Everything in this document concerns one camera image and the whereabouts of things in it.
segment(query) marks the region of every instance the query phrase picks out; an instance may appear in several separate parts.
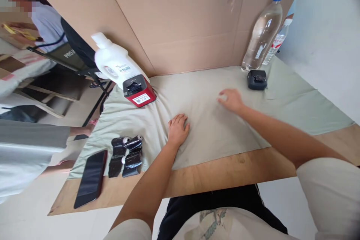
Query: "gray skirt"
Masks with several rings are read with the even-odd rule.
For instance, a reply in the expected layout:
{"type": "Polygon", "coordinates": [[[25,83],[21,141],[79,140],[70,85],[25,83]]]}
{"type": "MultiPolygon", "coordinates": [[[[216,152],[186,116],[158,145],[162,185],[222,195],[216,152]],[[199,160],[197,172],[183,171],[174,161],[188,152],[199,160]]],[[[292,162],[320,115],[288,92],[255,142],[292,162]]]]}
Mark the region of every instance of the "gray skirt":
{"type": "Polygon", "coordinates": [[[66,148],[70,127],[0,120],[0,203],[22,192],[66,148]]]}

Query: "plastic bottle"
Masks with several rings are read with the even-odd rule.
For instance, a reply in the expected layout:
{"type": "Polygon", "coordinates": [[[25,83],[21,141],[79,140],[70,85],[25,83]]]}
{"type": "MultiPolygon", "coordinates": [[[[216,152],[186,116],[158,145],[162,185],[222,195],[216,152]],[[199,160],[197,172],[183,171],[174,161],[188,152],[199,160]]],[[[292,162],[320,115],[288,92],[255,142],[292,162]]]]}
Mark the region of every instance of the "plastic bottle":
{"type": "Polygon", "coordinates": [[[279,33],[276,35],[276,38],[271,45],[271,48],[269,52],[267,53],[263,65],[268,65],[273,58],[273,56],[276,54],[276,52],[279,50],[281,44],[284,42],[286,36],[289,33],[289,25],[291,24],[293,20],[292,19],[285,19],[284,24],[282,25],[279,33]]]}
{"type": "Polygon", "coordinates": [[[93,34],[91,38],[99,47],[95,53],[97,68],[121,89],[123,88],[123,81],[139,74],[143,74],[145,79],[149,81],[143,70],[129,57],[126,49],[112,43],[100,32],[93,34]]]}
{"type": "Polygon", "coordinates": [[[265,53],[279,30],[282,20],[281,0],[273,2],[265,8],[255,23],[251,40],[241,64],[241,69],[248,72],[258,69],[265,59],[265,53]]]}

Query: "light blue shirt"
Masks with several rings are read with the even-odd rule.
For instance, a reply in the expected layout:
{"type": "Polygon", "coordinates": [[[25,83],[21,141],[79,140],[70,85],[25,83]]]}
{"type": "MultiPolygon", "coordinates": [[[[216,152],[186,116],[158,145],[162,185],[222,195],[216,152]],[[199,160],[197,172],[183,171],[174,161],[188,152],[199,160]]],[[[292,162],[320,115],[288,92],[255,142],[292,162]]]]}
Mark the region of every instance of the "light blue shirt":
{"type": "MultiPolygon", "coordinates": [[[[35,42],[36,45],[53,43],[59,40],[64,33],[64,29],[60,22],[61,16],[52,6],[34,2],[31,11],[31,20],[44,40],[43,42],[35,42]]],[[[66,42],[68,42],[68,39],[65,36],[58,44],[41,47],[41,49],[48,53],[66,42]]]]}

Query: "yellow object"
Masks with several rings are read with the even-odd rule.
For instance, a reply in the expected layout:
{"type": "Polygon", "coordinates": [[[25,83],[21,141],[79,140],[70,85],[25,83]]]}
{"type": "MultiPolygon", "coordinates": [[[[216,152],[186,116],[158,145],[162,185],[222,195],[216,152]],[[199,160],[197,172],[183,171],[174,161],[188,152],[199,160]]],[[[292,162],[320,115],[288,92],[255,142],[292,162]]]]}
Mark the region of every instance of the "yellow object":
{"type": "Polygon", "coordinates": [[[10,34],[22,34],[25,38],[31,41],[36,41],[36,37],[32,36],[28,31],[25,31],[18,27],[10,27],[6,24],[3,24],[5,30],[7,30],[10,34]]]}

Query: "table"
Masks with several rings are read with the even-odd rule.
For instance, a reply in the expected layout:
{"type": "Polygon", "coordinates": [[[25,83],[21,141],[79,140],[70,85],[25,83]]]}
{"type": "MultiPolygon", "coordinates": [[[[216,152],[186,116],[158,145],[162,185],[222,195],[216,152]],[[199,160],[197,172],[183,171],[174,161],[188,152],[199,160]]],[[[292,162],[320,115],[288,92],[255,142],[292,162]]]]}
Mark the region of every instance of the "table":
{"type": "MultiPolygon", "coordinates": [[[[316,135],[315,138],[330,146],[360,166],[360,127],[350,127],[316,135]]],[[[81,179],[67,180],[55,200],[49,216],[84,212],[93,209],[123,205],[142,177],[104,177],[100,197],[87,205],[74,209],[81,179]]],[[[173,171],[165,198],[213,191],[296,176],[295,167],[272,147],[223,157],[206,163],[173,171]]]]}
{"type": "Polygon", "coordinates": [[[34,81],[33,77],[44,74],[53,68],[56,63],[50,59],[46,59],[34,52],[22,50],[12,56],[13,58],[26,64],[25,67],[15,70],[13,77],[7,80],[0,79],[0,104],[2,107],[14,107],[18,105],[35,105],[43,111],[57,117],[64,117],[60,112],[55,111],[47,105],[53,97],[67,99],[69,101],[79,101],[79,99],[68,97],[54,91],[50,91],[41,87],[30,85],[34,81]],[[30,88],[45,94],[48,94],[42,101],[38,101],[31,96],[23,93],[21,89],[30,88]]]}

